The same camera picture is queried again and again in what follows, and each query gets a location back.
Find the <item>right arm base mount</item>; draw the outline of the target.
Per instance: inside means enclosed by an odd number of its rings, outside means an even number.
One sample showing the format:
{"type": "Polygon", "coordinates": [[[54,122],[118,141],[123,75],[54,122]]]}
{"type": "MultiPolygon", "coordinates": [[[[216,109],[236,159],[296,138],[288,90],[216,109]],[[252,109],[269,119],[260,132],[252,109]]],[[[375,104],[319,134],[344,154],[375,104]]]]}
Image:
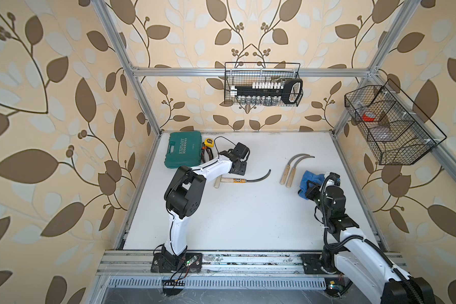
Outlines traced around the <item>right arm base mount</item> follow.
{"type": "Polygon", "coordinates": [[[310,252],[299,255],[306,275],[329,275],[336,276],[343,274],[336,268],[336,257],[354,258],[354,254],[345,250],[333,255],[329,252],[310,252]]]}

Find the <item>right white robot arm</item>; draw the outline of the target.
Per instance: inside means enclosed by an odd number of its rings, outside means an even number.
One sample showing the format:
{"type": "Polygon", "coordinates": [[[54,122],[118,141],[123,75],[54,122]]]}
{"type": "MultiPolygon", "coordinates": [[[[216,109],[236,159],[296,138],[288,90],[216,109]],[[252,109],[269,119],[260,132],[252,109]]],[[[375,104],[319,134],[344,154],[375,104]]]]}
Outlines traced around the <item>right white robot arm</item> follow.
{"type": "Polygon", "coordinates": [[[321,213],[323,272],[344,274],[371,303],[435,303],[431,285],[392,261],[346,213],[338,174],[306,171],[298,194],[313,201],[321,213]]]}

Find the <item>blue grey microfiber rag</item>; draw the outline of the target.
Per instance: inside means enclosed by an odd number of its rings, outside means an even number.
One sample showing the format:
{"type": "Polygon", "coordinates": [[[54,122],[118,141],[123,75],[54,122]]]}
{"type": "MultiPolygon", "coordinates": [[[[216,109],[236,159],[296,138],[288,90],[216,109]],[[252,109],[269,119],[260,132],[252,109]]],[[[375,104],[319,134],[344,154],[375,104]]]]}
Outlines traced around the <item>blue grey microfiber rag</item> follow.
{"type": "Polygon", "coordinates": [[[320,187],[325,180],[324,174],[305,171],[300,182],[298,195],[305,200],[314,201],[320,196],[320,187]]]}

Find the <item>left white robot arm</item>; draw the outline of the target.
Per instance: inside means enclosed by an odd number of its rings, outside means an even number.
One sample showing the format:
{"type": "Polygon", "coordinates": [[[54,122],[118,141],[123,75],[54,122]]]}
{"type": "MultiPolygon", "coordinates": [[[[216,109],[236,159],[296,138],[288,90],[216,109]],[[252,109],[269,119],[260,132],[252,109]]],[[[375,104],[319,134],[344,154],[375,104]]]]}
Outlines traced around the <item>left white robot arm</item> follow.
{"type": "Polygon", "coordinates": [[[249,156],[250,149],[238,143],[209,162],[177,169],[164,195],[170,224],[163,247],[169,254],[180,257],[186,251],[187,224],[200,206],[206,183],[224,174],[244,176],[249,156]]]}

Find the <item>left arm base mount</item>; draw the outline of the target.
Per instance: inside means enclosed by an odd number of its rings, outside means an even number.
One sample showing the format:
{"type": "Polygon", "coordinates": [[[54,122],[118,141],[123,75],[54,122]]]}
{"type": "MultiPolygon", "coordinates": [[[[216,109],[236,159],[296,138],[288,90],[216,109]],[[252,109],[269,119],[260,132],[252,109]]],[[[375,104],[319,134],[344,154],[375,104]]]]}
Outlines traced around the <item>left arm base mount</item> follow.
{"type": "Polygon", "coordinates": [[[180,256],[175,257],[168,251],[155,253],[151,265],[152,273],[175,273],[182,270],[190,273],[200,273],[203,262],[203,254],[200,252],[190,253],[183,252],[180,256]]]}

